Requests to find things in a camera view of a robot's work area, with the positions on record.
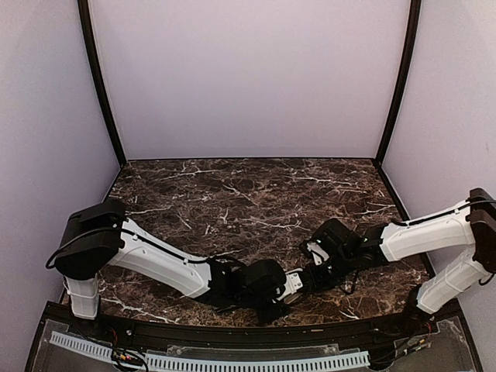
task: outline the white cable tray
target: white cable tray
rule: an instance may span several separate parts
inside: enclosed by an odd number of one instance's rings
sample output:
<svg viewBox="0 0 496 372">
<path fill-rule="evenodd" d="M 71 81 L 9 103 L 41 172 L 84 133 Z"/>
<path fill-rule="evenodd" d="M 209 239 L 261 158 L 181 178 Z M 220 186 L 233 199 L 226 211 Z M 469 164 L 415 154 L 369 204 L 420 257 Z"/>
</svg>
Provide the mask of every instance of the white cable tray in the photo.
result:
<svg viewBox="0 0 496 372">
<path fill-rule="evenodd" d="M 112 363 L 110 347 L 86 339 L 52 331 L 50 343 L 102 362 Z M 367 351 L 312 359 L 260 362 L 183 359 L 153 353 L 147 353 L 145 359 L 150 371 L 156 372 L 331 372 L 370 365 Z"/>
</svg>

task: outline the black cable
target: black cable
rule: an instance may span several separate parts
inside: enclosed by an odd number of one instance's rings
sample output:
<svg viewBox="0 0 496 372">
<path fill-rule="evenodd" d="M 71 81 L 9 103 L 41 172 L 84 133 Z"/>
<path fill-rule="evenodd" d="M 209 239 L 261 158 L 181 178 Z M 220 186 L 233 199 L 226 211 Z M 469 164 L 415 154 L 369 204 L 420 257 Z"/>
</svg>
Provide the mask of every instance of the black cable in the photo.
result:
<svg viewBox="0 0 496 372">
<path fill-rule="evenodd" d="M 482 281 L 482 279 L 479 279 L 479 285 L 480 286 L 484 286 L 484 285 L 487 285 L 489 284 L 494 278 L 494 274 L 491 274 L 491 276 L 489 277 L 489 279 L 487 279 L 486 281 Z"/>
<path fill-rule="evenodd" d="M 48 261 L 45 263 L 45 268 L 48 270 L 51 270 L 55 267 L 55 264 L 50 264 L 55 257 L 60 254 L 63 250 L 67 249 L 71 244 L 76 243 L 79 239 L 85 238 L 86 236 L 90 236 L 102 231 L 119 231 L 116 228 L 113 227 L 98 227 L 97 229 L 89 230 L 87 232 L 83 232 L 81 235 L 76 236 L 75 238 L 69 240 L 67 243 L 65 243 L 63 246 L 61 246 L 58 250 L 52 253 Z"/>
</svg>

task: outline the enclosure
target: enclosure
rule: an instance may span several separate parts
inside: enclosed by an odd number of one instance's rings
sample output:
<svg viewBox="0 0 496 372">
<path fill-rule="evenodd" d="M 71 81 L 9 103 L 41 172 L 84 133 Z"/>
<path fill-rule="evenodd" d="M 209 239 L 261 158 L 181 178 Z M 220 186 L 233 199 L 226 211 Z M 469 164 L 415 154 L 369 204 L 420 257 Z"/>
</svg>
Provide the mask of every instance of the enclosure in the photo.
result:
<svg viewBox="0 0 496 372">
<path fill-rule="evenodd" d="M 46 0 L 1 10 L 2 371 L 26 360 L 30 370 L 47 316 L 66 319 L 62 276 L 43 265 L 67 217 L 105 199 L 187 253 L 294 270 L 306 262 L 298 244 L 327 219 L 361 234 L 474 188 L 496 195 L 493 2 Z M 347 332 L 397 316 L 459 252 L 364 271 L 351 295 L 312 295 L 263 329 L 253 310 L 215 313 L 108 266 L 100 312 L 136 321 L 142 341 L 150 329 L 211 342 L 248 328 L 257 345 L 275 345 L 287 329 L 288 345 L 310 347 L 341 329 L 343 350 Z M 475 370 L 496 367 L 495 285 L 473 286 L 443 313 L 456 317 Z M 321 338 L 301 334 L 316 329 Z M 238 348 L 250 344 L 237 337 Z"/>
</svg>

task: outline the black frame edge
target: black frame edge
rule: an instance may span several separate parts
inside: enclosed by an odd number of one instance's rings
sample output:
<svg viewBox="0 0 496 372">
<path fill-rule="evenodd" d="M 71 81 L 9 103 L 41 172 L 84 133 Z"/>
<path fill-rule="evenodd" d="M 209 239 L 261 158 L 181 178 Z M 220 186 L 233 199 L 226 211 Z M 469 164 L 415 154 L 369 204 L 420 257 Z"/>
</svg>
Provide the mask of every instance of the black frame edge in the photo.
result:
<svg viewBox="0 0 496 372">
<path fill-rule="evenodd" d="M 95 35 L 93 34 L 93 27 L 91 26 L 91 15 L 88 0 L 77 0 L 77 6 L 79 8 L 79 18 L 81 20 L 81 28 L 83 30 L 86 54 L 88 55 L 91 75 L 93 76 L 93 83 L 98 96 L 98 102 L 100 103 L 100 109 L 102 110 L 103 119 L 105 120 L 105 126 L 107 127 L 115 156 L 117 157 L 119 165 L 123 167 L 126 165 L 127 159 L 124 154 L 124 149 L 122 148 L 117 127 L 115 126 L 114 117 L 112 115 L 112 110 L 110 109 L 110 103 L 108 100 L 109 97 L 107 96 L 107 91 L 105 90 L 105 84 L 103 82 L 102 69 L 100 68 L 100 62 L 98 61 L 98 53 L 96 50 Z"/>
<path fill-rule="evenodd" d="M 386 125 L 382 133 L 381 143 L 377 150 L 375 160 L 382 164 L 388 151 L 391 137 L 393 136 L 394 125 L 398 119 L 398 113 L 401 107 L 401 100 L 405 93 L 406 81 L 408 79 L 408 72 L 410 71 L 410 64 L 412 62 L 413 48 L 415 45 L 415 37 L 417 36 L 417 27 L 419 24 L 420 7 L 422 0 L 411 0 L 410 14 L 408 16 L 408 24 L 406 28 L 405 44 L 403 46 L 403 54 L 401 55 L 401 63 L 398 71 L 398 78 L 394 86 L 393 98 L 391 100 L 391 107 L 387 114 Z"/>
<path fill-rule="evenodd" d="M 394 339 L 378 339 L 368 331 L 381 327 L 398 318 L 400 314 L 383 315 L 371 319 L 350 322 L 327 323 L 321 325 L 300 325 L 295 327 L 263 328 L 217 328 L 191 325 L 146 322 L 125 319 L 113 315 L 103 315 L 101 320 L 112 325 L 117 332 L 133 329 L 133 335 L 124 337 L 123 346 L 139 350 L 167 350 L 169 346 L 196 346 L 227 349 L 278 349 L 287 347 L 322 346 L 338 343 L 343 349 L 384 350 L 394 347 Z M 456 299 L 449 301 L 439 311 L 437 320 L 458 316 L 472 353 L 477 372 L 483 372 L 474 342 L 467 327 L 467 321 Z M 36 351 L 47 319 L 74 324 L 74 316 L 68 306 L 47 302 L 42 314 L 39 329 L 31 346 L 26 372 L 30 372 Z"/>
<path fill-rule="evenodd" d="M 29 348 L 29 355 L 26 361 L 26 366 L 24 367 L 24 372 L 32 372 L 34 367 L 34 361 L 36 358 L 36 354 L 38 352 L 38 348 L 40 347 L 41 336 L 43 335 L 43 330 L 45 329 L 45 311 L 47 306 L 45 305 L 45 310 L 43 310 L 43 315 L 41 316 L 40 321 L 38 322 L 38 326 L 36 327 L 36 332 L 33 337 L 33 343 Z"/>
</svg>

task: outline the robotic arm link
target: robotic arm link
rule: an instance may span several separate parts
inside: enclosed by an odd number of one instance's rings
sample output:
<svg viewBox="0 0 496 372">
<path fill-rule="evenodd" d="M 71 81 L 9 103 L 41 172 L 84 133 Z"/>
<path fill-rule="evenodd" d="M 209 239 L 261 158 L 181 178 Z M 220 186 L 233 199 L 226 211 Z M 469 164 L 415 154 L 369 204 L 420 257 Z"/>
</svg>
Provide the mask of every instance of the robotic arm link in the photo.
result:
<svg viewBox="0 0 496 372">
<path fill-rule="evenodd" d="M 369 228 L 363 236 L 338 219 L 324 222 L 300 245 L 306 267 L 284 272 L 275 260 L 250 265 L 228 256 L 185 253 L 126 218 L 123 203 L 108 201 L 74 213 L 54 265 L 66 279 L 72 312 L 98 315 L 96 274 L 106 264 L 125 267 L 178 289 L 219 311 L 254 308 L 261 324 L 286 315 L 298 296 L 340 286 L 346 275 L 417 253 L 449 246 L 464 251 L 443 271 L 410 294 L 404 315 L 430 318 L 469 286 L 496 273 L 496 201 L 477 188 L 470 197 L 433 215 Z"/>
</svg>

